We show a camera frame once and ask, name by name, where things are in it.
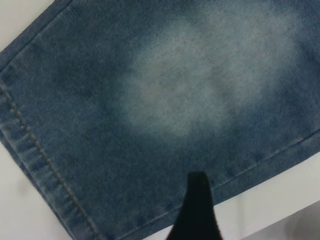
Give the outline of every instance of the blue denim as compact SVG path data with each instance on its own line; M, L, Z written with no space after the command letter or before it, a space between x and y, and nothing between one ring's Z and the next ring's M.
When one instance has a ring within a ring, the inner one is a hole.
M320 151L320 1L56 0L0 54L0 138L73 239L174 223Z

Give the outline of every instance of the white surface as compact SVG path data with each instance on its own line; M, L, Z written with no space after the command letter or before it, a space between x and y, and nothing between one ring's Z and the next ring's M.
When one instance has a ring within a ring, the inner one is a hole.
M0 0L0 50L52 0ZM239 240L320 200L320 154L215 207L226 240ZM146 239L164 240L170 228ZM0 239L69 240L28 179L0 146Z

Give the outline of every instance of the jeans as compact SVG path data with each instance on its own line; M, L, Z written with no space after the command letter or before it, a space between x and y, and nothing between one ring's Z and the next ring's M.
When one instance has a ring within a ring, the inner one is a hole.
M320 151L320 1L56 0L0 54L0 140L77 240L172 225Z

